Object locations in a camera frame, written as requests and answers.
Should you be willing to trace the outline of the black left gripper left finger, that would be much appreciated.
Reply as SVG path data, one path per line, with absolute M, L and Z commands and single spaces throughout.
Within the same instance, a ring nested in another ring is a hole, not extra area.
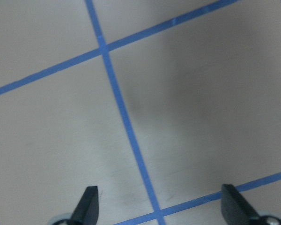
M 71 225 L 96 225 L 99 217 L 98 187 L 87 187 L 70 217 Z

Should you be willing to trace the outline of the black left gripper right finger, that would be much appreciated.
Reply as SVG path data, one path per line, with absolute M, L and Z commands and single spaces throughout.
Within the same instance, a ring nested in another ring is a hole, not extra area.
M 231 184 L 221 188 L 221 213 L 228 225 L 264 225 L 263 218 Z

